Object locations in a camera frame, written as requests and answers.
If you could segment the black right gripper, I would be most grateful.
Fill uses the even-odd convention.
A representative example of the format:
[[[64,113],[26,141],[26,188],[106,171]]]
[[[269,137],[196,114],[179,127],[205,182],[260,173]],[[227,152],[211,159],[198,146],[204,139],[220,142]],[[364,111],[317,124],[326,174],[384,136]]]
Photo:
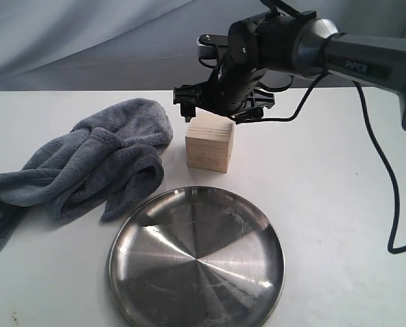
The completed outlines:
[[[218,65],[205,82],[183,85],[173,91],[173,104],[190,123],[196,108],[219,116],[234,116],[235,124],[264,122],[265,107],[275,104],[274,95],[257,88],[267,69],[244,69]]]

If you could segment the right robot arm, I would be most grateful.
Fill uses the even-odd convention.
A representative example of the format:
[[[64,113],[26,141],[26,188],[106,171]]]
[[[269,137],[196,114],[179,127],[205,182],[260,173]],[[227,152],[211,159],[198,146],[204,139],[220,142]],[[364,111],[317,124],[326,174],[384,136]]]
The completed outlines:
[[[268,12],[233,23],[227,35],[202,35],[199,60],[214,60],[207,81],[184,85],[173,102],[190,121],[197,109],[236,124],[264,121],[273,106],[261,82],[268,71],[318,83],[329,74],[389,91],[399,98],[406,130],[406,39],[341,33],[315,12],[275,3]]]

